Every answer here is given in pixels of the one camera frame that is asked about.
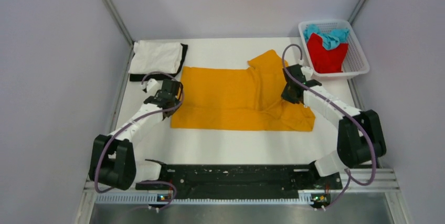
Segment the yellow t shirt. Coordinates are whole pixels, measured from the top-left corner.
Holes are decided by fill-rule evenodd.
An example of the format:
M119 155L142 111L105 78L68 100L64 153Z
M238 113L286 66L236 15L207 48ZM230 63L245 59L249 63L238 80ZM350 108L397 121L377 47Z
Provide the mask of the yellow t shirt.
M184 67L185 99L171 117L175 129L310 132L315 115L281 98L288 66L274 50L246 69Z

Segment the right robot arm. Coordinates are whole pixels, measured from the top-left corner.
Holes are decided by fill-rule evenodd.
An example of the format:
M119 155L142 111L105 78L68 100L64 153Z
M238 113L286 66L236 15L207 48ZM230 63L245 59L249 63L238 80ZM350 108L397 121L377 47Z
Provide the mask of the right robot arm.
M308 182L322 188L329 175L370 161L376 167L377 159L387 148L379 115L373 110L362 111L330 94L322 84L308 80L309 67L300 64L283 68L286 85L282 99L307 106L328 120L337 129L336 150L310 165Z

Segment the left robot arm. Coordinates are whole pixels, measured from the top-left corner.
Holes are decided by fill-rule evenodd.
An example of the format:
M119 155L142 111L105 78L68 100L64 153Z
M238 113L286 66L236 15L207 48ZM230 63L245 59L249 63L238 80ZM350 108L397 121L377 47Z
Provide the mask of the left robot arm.
M137 112L115 131L93 141L89 178L98 193L130 188L137 175L134 148L184 102L184 86L176 79L151 79L143 87L147 98Z

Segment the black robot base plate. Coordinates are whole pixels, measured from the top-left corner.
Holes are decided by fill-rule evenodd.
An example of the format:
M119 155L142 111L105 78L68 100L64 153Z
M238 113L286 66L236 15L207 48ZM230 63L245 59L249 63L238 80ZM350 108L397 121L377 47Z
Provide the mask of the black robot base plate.
M296 199L301 190L342 189L339 173L321 177L310 165L164 164L155 185L137 190L170 190L175 199Z

